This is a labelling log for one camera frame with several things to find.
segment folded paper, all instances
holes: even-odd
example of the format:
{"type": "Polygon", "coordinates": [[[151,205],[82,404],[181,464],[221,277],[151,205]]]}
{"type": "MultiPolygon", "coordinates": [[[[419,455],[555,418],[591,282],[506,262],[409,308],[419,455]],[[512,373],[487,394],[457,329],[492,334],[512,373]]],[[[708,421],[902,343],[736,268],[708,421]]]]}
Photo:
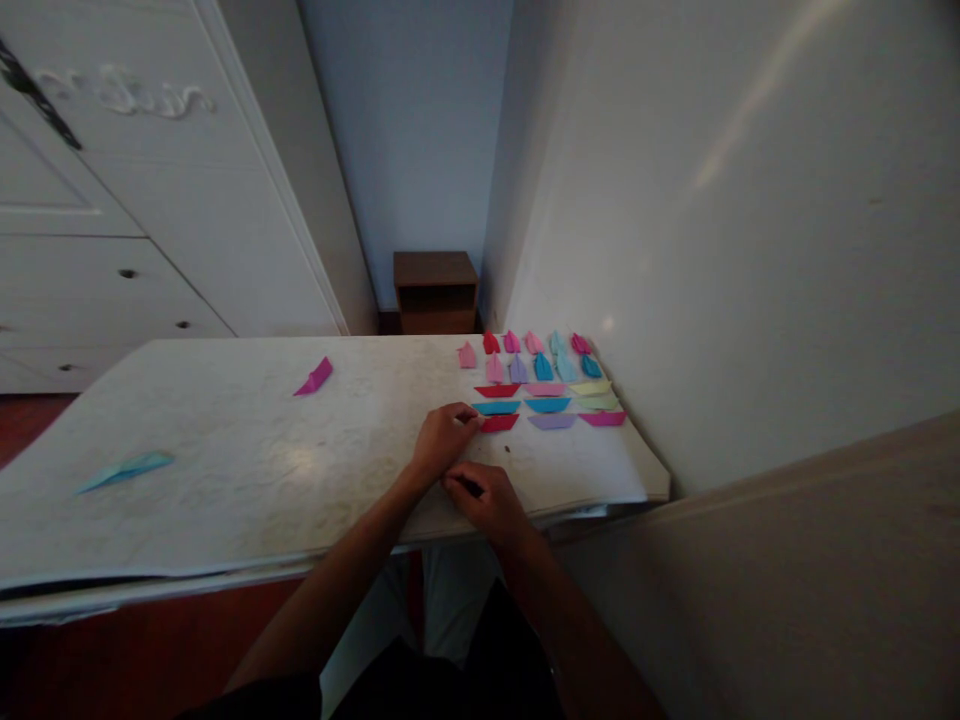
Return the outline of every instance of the folded paper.
{"type": "Polygon", "coordinates": [[[574,333],[573,337],[570,338],[570,345],[573,347],[573,350],[575,353],[577,353],[577,355],[590,354],[590,343],[576,333],[574,333]]]}
{"type": "Polygon", "coordinates": [[[563,395],[567,391],[567,386],[563,383],[530,383],[529,385],[524,385],[524,387],[531,395],[541,397],[563,395]]]}
{"type": "Polygon", "coordinates": [[[515,413],[520,407],[520,401],[514,402],[495,402],[495,403],[474,403],[473,406],[481,415],[509,415],[515,413]]]}
{"type": "Polygon", "coordinates": [[[580,367],[583,368],[583,374],[587,377],[603,377],[603,372],[601,372],[597,361],[589,355],[580,356],[580,367]]]}
{"type": "Polygon", "coordinates": [[[513,362],[510,363],[510,382],[530,382],[530,376],[527,375],[527,368],[524,367],[523,360],[520,359],[519,353],[513,356],[513,362]]]}
{"type": "Polygon", "coordinates": [[[519,388],[519,385],[492,385],[475,387],[474,390],[484,397],[513,397],[519,388]]]}
{"type": "Polygon", "coordinates": [[[534,412],[563,412],[570,404],[570,398],[535,398],[533,400],[526,399],[524,402],[534,412]]]}
{"type": "Polygon", "coordinates": [[[527,352],[531,355],[537,355],[543,352],[543,343],[540,342],[540,338],[534,335],[532,332],[528,332],[523,341],[527,345],[527,352]]]}
{"type": "Polygon", "coordinates": [[[493,415],[483,421],[480,432],[503,432],[512,428],[519,415],[493,415]]]}
{"type": "Polygon", "coordinates": [[[547,356],[543,353],[540,353],[534,358],[533,371],[537,374],[537,380],[547,382],[553,380],[553,370],[550,367],[550,361],[547,360],[547,356]]]}
{"type": "Polygon", "coordinates": [[[576,422],[577,416],[567,413],[554,413],[552,415],[529,415],[527,420],[541,430],[564,430],[576,422]]]}
{"type": "Polygon", "coordinates": [[[580,417],[594,427],[613,427],[615,425],[623,425],[623,421],[626,420],[627,414],[623,411],[616,413],[580,413],[580,417]]]}
{"type": "Polygon", "coordinates": [[[503,336],[503,351],[520,352],[520,338],[513,334],[513,330],[507,330],[507,334],[503,336]]]}
{"type": "Polygon", "coordinates": [[[560,379],[564,382],[577,381],[577,371],[573,368],[573,363],[570,362],[570,358],[568,358],[567,354],[563,351],[557,355],[557,375],[559,375],[560,379]]]}
{"type": "Polygon", "coordinates": [[[490,331],[487,331],[483,334],[483,351],[487,355],[500,352],[500,343],[497,342],[497,338],[490,331]]]}
{"type": "Polygon", "coordinates": [[[330,364],[330,358],[324,358],[320,364],[317,365],[316,370],[307,376],[307,381],[300,386],[300,389],[297,390],[293,396],[312,395],[320,389],[320,386],[326,382],[332,372],[333,365],[330,364]]]}
{"type": "Polygon", "coordinates": [[[460,356],[460,367],[470,368],[477,366],[477,354],[473,352],[473,347],[469,342],[465,342],[463,347],[457,350],[457,354],[460,356]]]}
{"type": "Polygon", "coordinates": [[[107,465],[107,467],[94,475],[90,482],[77,490],[76,494],[82,495],[85,492],[96,490],[98,487],[129,480],[132,477],[143,475],[145,472],[156,470],[172,462],[173,455],[160,450],[137,455],[137,457],[131,460],[125,460],[122,463],[116,463],[114,465],[107,465]]]}
{"type": "Polygon", "coordinates": [[[503,363],[500,362],[500,356],[496,353],[487,360],[487,382],[503,382],[503,363]]]}
{"type": "Polygon", "coordinates": [[[571,385],[570,389],[577,395],[603,395],[604,393],[610,392],[610,381],[598,380],[596,382],[577,383],[576,385],[571,385]]]}
{"type": "Polygon", "coordinates": [[[620,401],[616,395],[603,395],[601,397],[577,398],[577,405],[587,410],[616,410],[620,401]]]}

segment white drawer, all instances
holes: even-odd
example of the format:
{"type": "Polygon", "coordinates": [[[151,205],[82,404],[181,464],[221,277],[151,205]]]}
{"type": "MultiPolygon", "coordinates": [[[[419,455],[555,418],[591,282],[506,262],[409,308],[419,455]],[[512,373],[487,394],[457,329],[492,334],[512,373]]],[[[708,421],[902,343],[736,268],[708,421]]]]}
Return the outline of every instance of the white drawer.
{"type": "Polygon", "coordinates": [[[17,363],[33,379],[14,377],[14,384],[8,383],[4,390],[0,374],[0,392],[82,392],[134,350],[136,347],[4,350],[0,355],[0,373],[4,366],[17,363]]]}
{"type": "Polygon", "coordinates": [[[233,337],[203,300],[0,298],[0,349],[233,337]]]}
{"type": "Polygon", "coordinates": [[[34,235],[0,237],[0,298],[190,300],[196,293],[146,238],[34,235]]]}

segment right hand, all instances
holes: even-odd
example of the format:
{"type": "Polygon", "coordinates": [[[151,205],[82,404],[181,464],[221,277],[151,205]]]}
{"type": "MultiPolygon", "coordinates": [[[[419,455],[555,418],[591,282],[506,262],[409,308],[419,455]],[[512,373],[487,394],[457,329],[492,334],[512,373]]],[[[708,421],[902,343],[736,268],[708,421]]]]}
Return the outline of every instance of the right hand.
{"type": "Polygon", "coordinates": [[[503,468],[462,462],[447,470],[441,485],[457,509],[497,548],[522,553],[544,542],[503,468]],[[475,483],[483,493],[474,497],[464,481],[475,483]]]}

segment forearm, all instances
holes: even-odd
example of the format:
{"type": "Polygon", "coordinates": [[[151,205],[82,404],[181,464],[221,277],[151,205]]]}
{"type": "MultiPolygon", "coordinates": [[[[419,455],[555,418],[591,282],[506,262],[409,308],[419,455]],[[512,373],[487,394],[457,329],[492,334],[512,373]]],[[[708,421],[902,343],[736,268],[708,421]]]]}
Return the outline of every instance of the forearm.
{"type": "Polygon", "coordinates": [[[537,536],[518,550],[517,583],[565,694],[582,720],[660,718],[660,706],[573,578],[537,536]]]}
{"type": "Polygon", "coordinates": [[[257,638],[226,690],[323,670],[423,496],[414,472],[404,470],[310,572],[257,638]]]}

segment table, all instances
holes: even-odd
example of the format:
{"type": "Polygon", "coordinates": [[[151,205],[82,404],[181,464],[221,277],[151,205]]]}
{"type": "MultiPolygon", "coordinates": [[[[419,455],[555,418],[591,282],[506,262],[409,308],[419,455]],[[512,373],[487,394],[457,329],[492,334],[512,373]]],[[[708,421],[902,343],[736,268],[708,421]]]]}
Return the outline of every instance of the table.
{"type": "MultiPolygon", "coordinates": [[[[0,473],[0,621],[302,574],[393,481],[429,409],[484,400],[473,389],[486,384],[484,360],[479,335],[144,346],[0,473]],[[458,366],[465,341],[475,370],[458,366]],[[333,374],[294,397],[324,356],[333,374]],[[176,461],[75,495],[100,468],[151,450],[176,461]],[[92,578],[129,580],[10,598],[24,585],[92,578]]],[[[479,435],[466,457],[503,466],[532,518],[668,499],[669,474],[629,421],[544,432],[525,404],[519,412],[513,430],[479,435]]],[[[471,532],[434,488],[401,543],[471,532]]]]}

